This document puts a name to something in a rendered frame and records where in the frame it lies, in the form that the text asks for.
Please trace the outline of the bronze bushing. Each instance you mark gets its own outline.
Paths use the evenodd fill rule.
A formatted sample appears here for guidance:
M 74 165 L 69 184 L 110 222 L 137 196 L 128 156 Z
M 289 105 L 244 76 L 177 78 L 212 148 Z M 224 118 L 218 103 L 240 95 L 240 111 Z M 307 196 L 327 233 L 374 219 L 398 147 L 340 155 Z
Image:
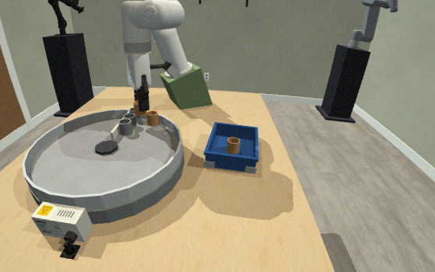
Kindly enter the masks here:
M 147 117 L 147 125 L 148 126 L 156 126 L 158 125 L 158 112 L 155 110 L 148 111 Z
M 228 138 L 227 142 L 227 153 L 237 154 L 239 150 L 240 140 L 238 138 Z
M 134 114 L 136 116 L 144 116 L 147 114 L 147 111 L 142 111 L 142 112 L 139 111 L 138 100 L 134 101 Z

